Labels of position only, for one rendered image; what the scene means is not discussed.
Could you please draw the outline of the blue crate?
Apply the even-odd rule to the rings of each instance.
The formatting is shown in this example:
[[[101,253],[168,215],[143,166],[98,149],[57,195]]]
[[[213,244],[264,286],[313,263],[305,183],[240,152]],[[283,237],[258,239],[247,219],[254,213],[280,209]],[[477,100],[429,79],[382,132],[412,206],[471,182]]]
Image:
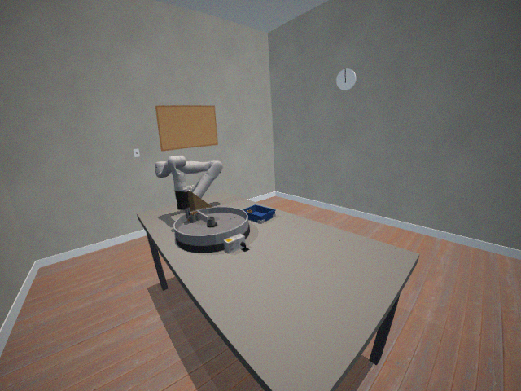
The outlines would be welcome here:
[[[276,209],[266,208],[256,204],[243,210],[247,213],[248,220],[258,222],[260,224],[268,221],[273,217],[276,217]],[[247,212],[247,210],[252,210],[252,213]]]

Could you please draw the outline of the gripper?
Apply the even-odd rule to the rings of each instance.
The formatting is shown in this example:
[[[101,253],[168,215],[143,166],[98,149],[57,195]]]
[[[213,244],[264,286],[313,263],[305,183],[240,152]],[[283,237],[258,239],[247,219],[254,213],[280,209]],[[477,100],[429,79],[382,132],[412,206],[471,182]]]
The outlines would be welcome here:
[[[185,188],[185,189],[183,189]],[[177,199],[177,209],[184,210],[186,213],[186,219],[189,219],[190,215],[190,203],[188,200],[188,191],[195,189],[194,185],[187,186],[186,182],[174,183],[174,191]]]

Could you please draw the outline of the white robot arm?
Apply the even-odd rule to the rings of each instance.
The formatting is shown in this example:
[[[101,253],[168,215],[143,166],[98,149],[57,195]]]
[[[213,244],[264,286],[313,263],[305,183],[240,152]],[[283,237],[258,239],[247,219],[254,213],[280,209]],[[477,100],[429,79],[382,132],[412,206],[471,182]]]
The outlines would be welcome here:
[[[211,185],[212,181],[222,171],[223,165],[220,161],[198,162],[186,161],[184,156],[170,156],[168,161],[160,161],[155,163],[155,174],[158,178],[165,178],[172,172],[173,182],[185,182],[185,174],[194,174],[207,171],[195,185],[192,190],[200,199]],[[180,170],[181,172],[177,171]],[[163,171],[163,173],[161,173]],[[185,174],[184,174],[185,173]]]

